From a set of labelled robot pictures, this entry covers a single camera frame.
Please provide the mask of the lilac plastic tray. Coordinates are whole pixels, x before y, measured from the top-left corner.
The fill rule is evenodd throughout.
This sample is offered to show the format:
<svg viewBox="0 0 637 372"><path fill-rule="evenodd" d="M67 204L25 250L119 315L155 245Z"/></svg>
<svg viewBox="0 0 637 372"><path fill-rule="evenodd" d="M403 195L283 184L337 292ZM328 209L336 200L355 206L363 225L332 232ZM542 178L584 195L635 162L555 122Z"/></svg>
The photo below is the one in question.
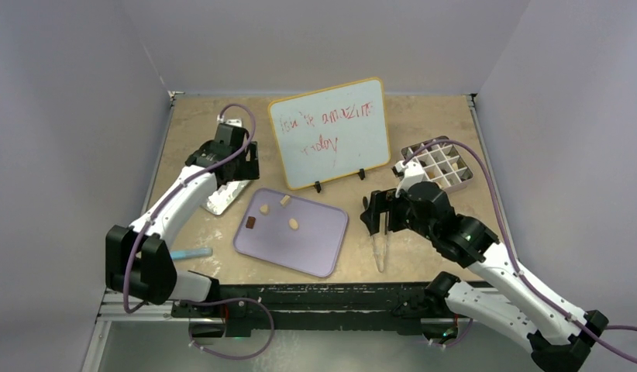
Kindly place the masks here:
<svg viewBox="0 0 637 372"><path fill-rule="evenodd" d="M232 240L235 251L305 274L328 277L336 267L348 214L341 208L295 196L282 207L280 200L285 195L269 188L253 193ZM262 205L269 205L268 215L260 213ZM245 228L248 216L257 219L252 229ZM289 219L298 221L298 230L289 227Z"/></svg>

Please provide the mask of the silver metal box lid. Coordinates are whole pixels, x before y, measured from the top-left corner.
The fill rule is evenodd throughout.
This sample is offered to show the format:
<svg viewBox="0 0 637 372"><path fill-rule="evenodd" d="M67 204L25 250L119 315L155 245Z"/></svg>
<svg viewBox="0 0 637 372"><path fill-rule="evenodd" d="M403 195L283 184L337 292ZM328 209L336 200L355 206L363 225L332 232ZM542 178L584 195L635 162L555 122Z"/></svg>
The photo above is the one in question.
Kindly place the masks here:
<svg viewBox="0 0 637 372"><path fill-rule="evenodd" d="M251 181L231 181L209 195L201 206L213 215L222 215L250 185Z"/></svg>

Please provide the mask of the metal tweezers black tips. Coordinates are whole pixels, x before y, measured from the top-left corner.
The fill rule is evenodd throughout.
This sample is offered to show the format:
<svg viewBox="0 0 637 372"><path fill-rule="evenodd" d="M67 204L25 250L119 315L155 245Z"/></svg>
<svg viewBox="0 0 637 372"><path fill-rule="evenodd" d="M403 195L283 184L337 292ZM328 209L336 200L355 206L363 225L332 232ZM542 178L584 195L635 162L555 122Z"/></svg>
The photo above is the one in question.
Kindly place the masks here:
<svg viewBox="0 0 637 372"><path fill-rule="evenodd" d="M381 246L376 243L376 238L373 233L370 234L370 243L373 250L373 256L376 264L377 271L383 273L385 269L385 260L387 255L387 248L389 247L389 236L387 231L388 225L388 213L384 214L384 244Z"/></svg>

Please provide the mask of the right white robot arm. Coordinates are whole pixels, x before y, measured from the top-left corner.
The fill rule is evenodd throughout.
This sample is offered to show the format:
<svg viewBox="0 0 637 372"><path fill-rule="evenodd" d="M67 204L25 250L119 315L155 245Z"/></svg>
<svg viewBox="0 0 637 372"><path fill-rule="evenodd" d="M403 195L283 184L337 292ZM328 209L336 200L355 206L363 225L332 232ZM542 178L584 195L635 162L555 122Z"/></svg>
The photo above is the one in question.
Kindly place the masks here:
<svg viewBox="0 0 637 372"><path fill-rule="evenodd" d="M371 235L380 217L395 233L410 230L427 239L437 253L484 279L505 299L491 298L456 275L440 272L425 289L426 308L434 315L449 310L476 319L526 350L543 371L578 371L608 325L598 310L584 311L512 264L506 246L474 217L455 212L447 194L421 181L407 191L373 191L363 198L360 220Z"/></svg>

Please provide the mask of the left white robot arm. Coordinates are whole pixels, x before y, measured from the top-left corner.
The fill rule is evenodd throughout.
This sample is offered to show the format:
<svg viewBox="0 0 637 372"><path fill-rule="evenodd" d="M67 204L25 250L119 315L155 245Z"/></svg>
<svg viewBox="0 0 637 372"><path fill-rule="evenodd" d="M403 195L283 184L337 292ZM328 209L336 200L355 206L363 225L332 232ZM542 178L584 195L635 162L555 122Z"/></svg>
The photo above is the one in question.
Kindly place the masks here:
<svg viewBox="0 0 637 372"><path fill-rule="evenodd" d="M105 237L105 278L108 288L123 294L128 313L131 297L143 305L190 301L203 317L216 314L221 296L218 281L177 270L170 247L186 222L208 197L232 181L259 177L257 144L241 126L220 122L214 139L188 156L175 182L142 216L128 226L113 226Z"/></svg>

